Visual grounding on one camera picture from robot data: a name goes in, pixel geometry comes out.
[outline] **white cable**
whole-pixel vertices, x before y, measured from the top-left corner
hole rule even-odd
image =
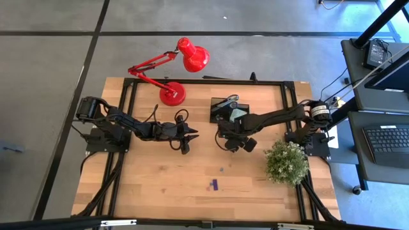
[[[392,58],[394,58],[395,56],[397,56],[398,54],[402,53],[404,50],[406,50],[407,48],[409,48],[409,45],[405,48],[403,48],[403,50],[397,52],[396,54],[394,54],[392,57],[388,58],[388,60],[384,61],[382,64],[380,64],[378,67],[376,67],[374,70],[372,70],[369,74],[367,74],[363,79],[361,79],[356,85],[354,85],[352,87],[352,89],[350,89],[348,92],[346,92],[341,98],[339,98],[335,104],[340,101],[342,98],[344,98],[348,93],[351,93],[351,91],[353,91],[356,87],[358,87],[361,83],[363,83],[369,76],[372,75],[372,73],[374,73],[375,71],[377,71],[379,68],[381,68],[381,66],[383,66],[385,63],[387,63],[389,60],[391,60]]]
[[[335,7],[337,7],[338,5],[340,5],[343,1],[345,1],[345,0],[341,0],[338,4],[336,4],[335,6],[333,6],[333,7],[331,7],[331,8],[328,8],[327,6],[325,6],[325,3],[324,3],[324,0],[322,1],[322,6],[325,8],[325,9],[327,9],[327,10],[332,10],[332,9],[334,9]]]

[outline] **monitor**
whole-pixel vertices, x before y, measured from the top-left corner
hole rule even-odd
[[[366,88],[409,93],[409,52],[365,84]]]

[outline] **electronic device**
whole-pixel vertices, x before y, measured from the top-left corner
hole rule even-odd
[[[409,52],[365,84],[366,88],[409,93]]]
[[[180,83],[168,82],[166,84],[161,84],[147,77],[144,73],[146,70],[151,70],[157,66],[173,61],[179,52],[183,54],[183,64],[185,69],[189,72],[198,72],[202,70],[210,60],[210,54],[205,48],[194,46],[188,38],[180,38],[174,51],[165,52],[164,54],[152,58],[151,60],[147,60],[139,65],[133,66],[128,69],[128,73],[137,76],[150,84],[158,86],[160,88],[160,100],[165,105],[180,105],[186,97],[186,90]]]
[[[362,65],[370,70],[380,66],[388,59],[386,48],[377,40],[369,41],[365,52],[365,59]]]
[[[409,125],[377,125],[362,130],[376,164],[409,168]]]
[[[210,101],[210,123],[219,120],[234,121],[235,118],[250,113],[250,106],[237,102],[238,95],[227,98],[212,98]]]
[[[101,107],[107,113],[106,116],[101,113]],[[181,111],[187,110],[181,109],[175,114],[174,124],[156,121],[156,109],[157,106],[150,116],[154,117],[154,121],[140,122],[101,98],[87,96],[81,100],[75,116],[83,123],[92,123],[96,126],[90,134],[82,134],[88,143],[86,150],[90,152],[126,152],[130,142],[129,134],[133,132],[142,141],[166,141],[173,150],[181,150],[182,154],[188,153],[189,141],[199,135],[185,136],[197,133],[197,130],[189,128],[183,116],[179,115]],[[180,145],[177,148],[173,147],[173,141],[179,142]]]
[[[290,121],[303,121],[305,123],[304,127],[297,129],[295,132],[286,133],[286,141],[292,141],[303,146],[307,155],[329,157],[327,144],[329,138],[325,134],[317,132],[319,128],[326,128],[332,121],[329,106],[322,101],[306,101],[307,103],[300,103],[288,109],[262,115],[246,114],[236,118],[234,122],[219,120],[215,136],[216,143],[219,145],[216,138],[219,136],[227,139],[224,145],[225,149],[219,145],[223,150],[236,152],[243,148],[245,151],[251,152],[257,145],[257,141],[249,138],[250,135],[271,125]],[[305,106],[309,106],[310,110],[305,111]]]

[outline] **red desk lamp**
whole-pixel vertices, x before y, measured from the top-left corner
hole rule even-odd
[[[183,64],[185,65],[186,70],[189,72],[198,72],[202,70],[207,65],[207,63],[209,63],[210,55],[206,49],[194,46],[188,38],[180,38],[180,40],[178,41],[178,45],[174,51],[168,51],[151,60],[147,60],[140,65],[133,66],[128,69],[128,73],[160,87],[160,100],[165,105],[169,106],[180,105],[184,101],[186,97],[185,88],[177,82],[168,82],[166,84],[161,84],[147,77],[144,72],[146,70],[151,70],[157,66],[174,60],[179,51],[183,54]],[[159,61],[158,63],[154,62],[162,58],[167,59]]]

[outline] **lamp shade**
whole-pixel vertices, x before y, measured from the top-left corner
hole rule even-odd
[[[209,63],[209,52],[203,47],[194,46],[188,38],[180,38],[178,49],[183,54],[183,64],[189,72],[198,72]]]

